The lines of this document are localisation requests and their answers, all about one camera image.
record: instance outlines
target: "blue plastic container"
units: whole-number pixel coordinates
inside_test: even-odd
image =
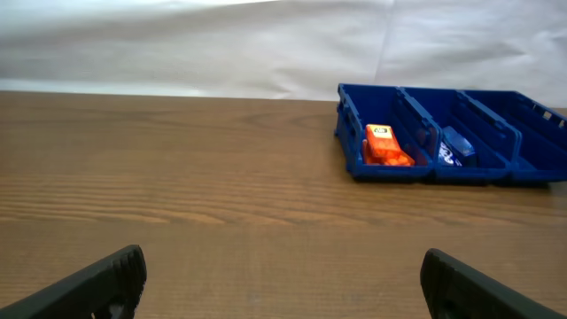
[[[567,180],[567,118],[515,91],[465,90],[521,132],[514,182]]]
[[[403,89],[340,84],[337,112],[338,136],[346,157],[346,169],[355,178],[416,180],[433,171],[439,127],[431,116]],[[416,162],[412,167],[366,165],[362,161],[362,139],[367,124],[392,127],[402,150]]]
[[[451,126],[473,146],[478,156],[475,167],[435,165],[435,179],[487,183],[504,179],[511,171],[511,161],[518,152],[517,130],[486,109],[478,101],[454,89],[404,88],[441,127]],[[436,142],[439,155],[442,138]]]

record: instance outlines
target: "blue and white package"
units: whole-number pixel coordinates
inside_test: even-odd
[[[453,155],[449,147],[441,142],[439,147],[439,163],[445,166],[461,167],[461,162]]]
[[[451,149],[453,155],[466,167],[477,165],[477,154],[475,148],[467,141],[464,136],[459,134],[454,128],[448,126],[443,128],[444,142]]]

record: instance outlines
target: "white sheet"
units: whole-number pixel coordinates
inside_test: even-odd
[[[0,89],[337,99],[339,82],[567,106],[563,0],[4,0]]]

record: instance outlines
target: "blue bin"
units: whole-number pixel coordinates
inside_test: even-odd
[[[514,182],[567,180],[567,118],[515,91],[465,90],[522,134]]]
[[[441,128],[451,126],[464,136],[477,153],[478,164],[475,167],[450,167],[436,161],[435,179],[487,183],[510,174],[511,161],[518,153],[521,136],[503,118],[455,89],[403,90],[415,98]],[[436,142],[435,159],[439,156],[441,139]]]
[[[412,181],[433,171],[439,127],[406,92],[396,87],[339,84],[340,101],[335,135],[346,157],[346,169],[355,178]],[[366,165],[362,140],[367,124],[392,127],[402,150],[416,161],[412,167]]]

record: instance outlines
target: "white backdrop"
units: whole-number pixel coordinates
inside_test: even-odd
[[[0,89],[337,99],[339,82],[567,107],[564,0],[3,0]]]

